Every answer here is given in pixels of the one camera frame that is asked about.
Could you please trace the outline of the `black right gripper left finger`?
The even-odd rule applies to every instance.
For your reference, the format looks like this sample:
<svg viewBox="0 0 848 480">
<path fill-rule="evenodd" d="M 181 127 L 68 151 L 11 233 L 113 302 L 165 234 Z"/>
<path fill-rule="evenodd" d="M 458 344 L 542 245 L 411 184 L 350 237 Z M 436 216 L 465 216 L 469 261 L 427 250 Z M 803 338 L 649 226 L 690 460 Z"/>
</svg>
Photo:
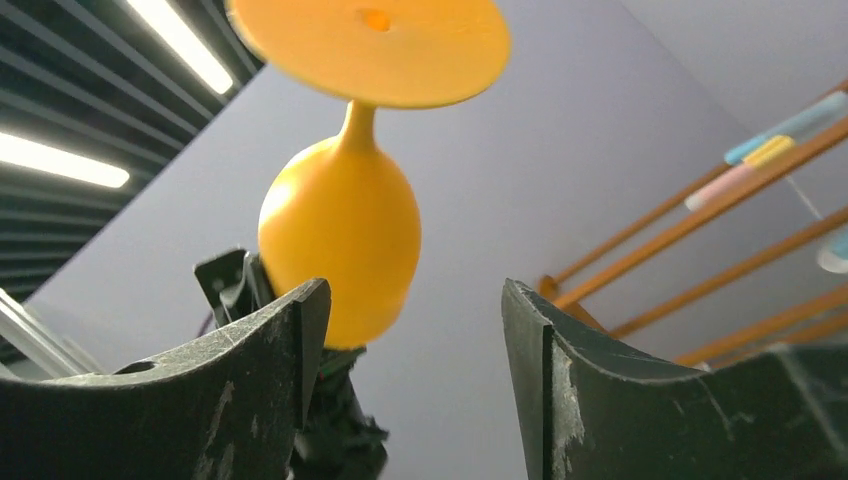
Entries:
<svg viewBox="0 0 848 480">
<path fill-rule="evenodd" d="M 112 374 L 1 382 L 5 479 L 282 479 L 331 307 L 313 279 Z"/>
</svg>

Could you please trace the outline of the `orange plastic wine glass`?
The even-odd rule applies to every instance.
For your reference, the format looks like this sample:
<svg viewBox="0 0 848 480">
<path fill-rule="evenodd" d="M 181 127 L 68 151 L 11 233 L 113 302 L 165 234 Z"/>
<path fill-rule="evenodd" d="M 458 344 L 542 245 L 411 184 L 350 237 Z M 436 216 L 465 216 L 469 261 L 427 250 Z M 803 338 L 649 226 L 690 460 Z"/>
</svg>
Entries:
<svg viewBox="0 0 848 480">
<path fill-rule="evenodd" d="M 379 146 L 379 109 L 426 110 L 491 87 L 511 53 L 493 1 L 232 1 L 230 19 L 270 66 L 346 102 L 340 130 L 294 155 L 257 225 L 272 290 L 331 288 L 329 349 L 361 348 L 399 317 L 420 258 L 413 189 Z"/>
</svg>

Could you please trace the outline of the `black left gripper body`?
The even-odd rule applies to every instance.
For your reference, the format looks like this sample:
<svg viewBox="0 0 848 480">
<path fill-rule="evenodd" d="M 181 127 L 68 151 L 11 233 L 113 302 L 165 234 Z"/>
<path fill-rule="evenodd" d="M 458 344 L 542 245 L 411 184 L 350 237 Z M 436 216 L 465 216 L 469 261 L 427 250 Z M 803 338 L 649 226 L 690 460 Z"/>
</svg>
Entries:
<svg viewBox="0 0 848 480">
<path fill-rule="evenodd" d="M 277 298 L 258 254 L 235 248 L 193 268 L 218 328 L 260 310 Z M 365 353 L 325 348 L 312 390 L 305 428 L 295 436 L 290 479 L 377 479 L 388 454 L 389 432 L 363 413 L 350 373 Z"/>
</svg>

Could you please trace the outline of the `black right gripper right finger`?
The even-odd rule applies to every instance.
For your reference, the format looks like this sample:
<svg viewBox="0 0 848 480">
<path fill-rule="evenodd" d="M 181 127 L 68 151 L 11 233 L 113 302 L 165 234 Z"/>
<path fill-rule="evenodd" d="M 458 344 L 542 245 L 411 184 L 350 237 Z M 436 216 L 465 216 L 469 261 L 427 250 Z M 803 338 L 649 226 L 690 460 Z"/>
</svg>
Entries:
<svg viewBox="0 0 848 480">
<path fill-rule="evenodd" d="M 847 348 L 714 371 L 615 340 L 507 280 L 502 321 L 531 479 L 843 479 Z"/>
</svg>

